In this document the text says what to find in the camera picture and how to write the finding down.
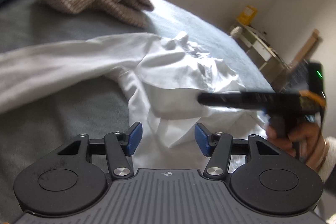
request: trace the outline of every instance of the yellow box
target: yellow box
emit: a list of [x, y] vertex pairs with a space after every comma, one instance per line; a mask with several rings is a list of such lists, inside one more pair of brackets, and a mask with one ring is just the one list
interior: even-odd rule
[[255, 9], [251, 5], [248, 5], [237, 19], [240, 23], [244, 25], [250, 25], [252, 19], [255, 17], [257, 12], [258, 12], [257, 9]]

